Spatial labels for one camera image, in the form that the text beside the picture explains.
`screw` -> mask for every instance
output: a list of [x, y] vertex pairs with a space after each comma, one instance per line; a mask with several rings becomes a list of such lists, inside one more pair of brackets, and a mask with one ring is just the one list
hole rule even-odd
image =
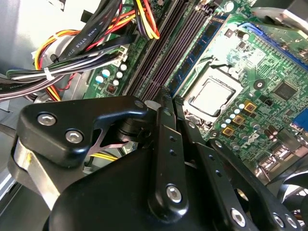
[[281, 218], [276, 214], [276, 213], [273, 213], [273, 217], [275, 219], [275, 222], [281, 227], [283, 228], [284, 227], [284, 223], [283, 221], [281, 220]]
[[191, 122], [191, 121], [188, 122], [188, 125], [189, 125], [191, 128], [195, 128], [195, 127], [196, 127], [196, 125], [195, 125], [193, 122]]
[[180, 203], [182, 200], [182, 194], [178, 188], [174, 186], [167, 187], [167, 196], [170, 198], [171, 201], [174, 203]]
[[52, 126], [56, 123], [56, 118], [50, 114], [41, 114], [38, 116], [38, 122], [44, 126]]
[[289, 216], [289, 215], [285, 215], [285, 217], [287, 218], [287, 221], [289, 222], [289, 224], [293, 227], [293, 228], [297, 228], [296, 223], [293, 221], [293, 219]]
[[219, 141], [215, 141], [215, 144], [219, 147], [219, 148], [222, 148], [222, 145]]
[[141, 103], [140, 101], [136, 100], [135, 101], [135, 105], [139, 108], [143, 108], [143, 103]]
[[241, 227], [244, 227], [246, 225], [245, 218], [243, 215], [237, 211], [235, 208], [231, 209], [231, 216], [233, 220]]
[[79, 131], [68, 131], [65, 135], [67, 141], [71, 143], [80, 143], [83, 140], [83, 137]]

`white connector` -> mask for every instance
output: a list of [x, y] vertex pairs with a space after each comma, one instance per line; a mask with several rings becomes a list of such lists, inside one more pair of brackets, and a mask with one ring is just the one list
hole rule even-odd
[[127, 51], [128, 51], [128, 47], [127, 46], [120, 46], [120, 52], [121, 55], [113, 62], [113, 65], [115, 65], [116, 67], [120, 67], [122, 62], [125, 62], [128, 58], [127, 55]]

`capacitor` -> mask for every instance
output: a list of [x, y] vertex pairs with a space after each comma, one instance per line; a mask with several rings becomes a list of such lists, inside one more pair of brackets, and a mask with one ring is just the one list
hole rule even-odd
[[127, 70], [127, 65], [126, 64], [121, 64], [120, 70], [121, 71], [126, 71]]
[[237, 142], [232, 142], [231, 143], [231, 148], [235, 151], [240, 150], [240, 146], [237, 144]]
[[237, 106], [240, 110], [242, 110], [242, 109], [244, 109], [245, 104], [243, 104], [241, 101], [238, 101], [238, 102], [236, 103], [236, 106]]
[[103, 77], [108, 78], [110, 76], [110, 71], [108, 69], [104, 69], [102, 71], [102, 75]]
[[258, 124], [257, 122], [252, 122], [250, 123], [250, 126], [254, 129], [254, 130], [259, 130], [261, 128], [260, 124]]
[[112, 84], [115, 85], [115, 86], [119, 86], [120, 83], [119, 83], [118, 80], [115, 79], [115, 80], [112, 82]]
[[276, 136], [276, 135], [278, 134], [277, 129], [276, 129], [273, 125], [269, 125], [269, 126], [268, 126], [268, 129], [269, 129], [269, 131], [270, 131], [274, 136]]
[[223, 119], [224, 119], [226, 124], [231, 123], [231, 119], [229, 117], [225, 116]]
[[269, 130], [264, 130], [264, 134], [270, 139], [272, 140], [275, 136], [269, 131]]
[[241, 110], [237, 106], [232, 107], [232, 110], [233, 110], [234, 114], [236, 114], [236, 115], [241, 112]]
[[97, 77], [95, 77], [95, 81], [97, 83], [103, 83], [104, 82], [104, 78], [102, 76], [97, 76]]
[[228, 2], [225, 4], [225, 6], [224, 6], [224, 10], [225, 10], [226, 13], [229, 13], [229, 12], [233, 11], [233, 9], [234, 9], [234, 3], [233, 3], [233, 1], [228, 1]]
[[117, 78], [122, 78], [123, 77], [123, 73], [122, 72], [117, 72], [115, 75]]
[[241, 133], [240, 134], [240, 138], [243, 140], [243, 141], [247, 141], [249, 139], [249, 136], [246, 134], [246, 133]]
[[230, 119], [234, 119], [235, 118], [235, 114], [233, 112], [229, 112], [228, 116]]
[[244, 41], [247, 41], [247, 40], [249, 40], [250, 36], [249, 36], [249, 34], [239, 30], [239, 31], [237, 31], [237, 37], [239, 37], [240, 39], [242, 39]]

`integrated circuit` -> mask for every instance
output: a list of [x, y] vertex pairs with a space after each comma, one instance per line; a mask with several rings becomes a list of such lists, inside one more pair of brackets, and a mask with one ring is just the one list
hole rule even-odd
[[236, 115], [236, 117], [232, 121], [238, 125], [241, 125], [245, 121], [245, 119], [241, 115]]
[[245, 104], [244, 110], [246, 110], [246, 111], [248, 111], [250, 113], [253, 113], [257, 109], [257, 106], [254, 105], [249, 100], [245, 100], [244, 104]]
[[292, 96], [297, 93], [297, 89], [295, 89], [286, 82], [281, 82], [273, 93], [279, 98], [288, 101]]
[[225, 134], [226, 136], [232, 136], [234, 133], [234, 130], [230, 127], [226, 127], [223, 131], [222, 134]]

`blue ram stick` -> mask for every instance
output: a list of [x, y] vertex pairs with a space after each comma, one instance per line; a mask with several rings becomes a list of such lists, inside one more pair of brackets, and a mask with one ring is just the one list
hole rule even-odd
[[181, 86], [183, 86], [183, 83], [186, 82], [190, 72], [197, 64], [202, 54], [207, 50], [209, 44], [214, 39], [216, 34], [218, 34], [218, 32], [221, 30], [227, 18], [228, 15], [219, 13], [214, 15], [208, 22], [203, 33], [195, 43], [194, 47], [190, 50], [186, 59], [182, 62], [180, 68], [175, 73], [173, 79], [168, 85], [172, 97], [180, 90]]
[[304, 62], [302, 62], [300, 59], [296, 58], [294, 55], [292, 55], [288, 51], [281, 48], [281, 46], [277, 42], [275, 42], [270, 37], [268, 37], [262, 30], [260, 30], [260, 28], [256, 27], [254, 24], [252, 24], [252, 23], [242, 23], [242, 24], [239, 25], [239, 27], [252, 31], [258, 37], [264, 39], [268, 44], [272, 45], [277, 50], [279, 50], [282, 54], [284, 54], [286, 57], [288, 57], [294, 63], [296, 63], [297, 65], [302, 67], [304, 70], [308, 71], [308, 66]]

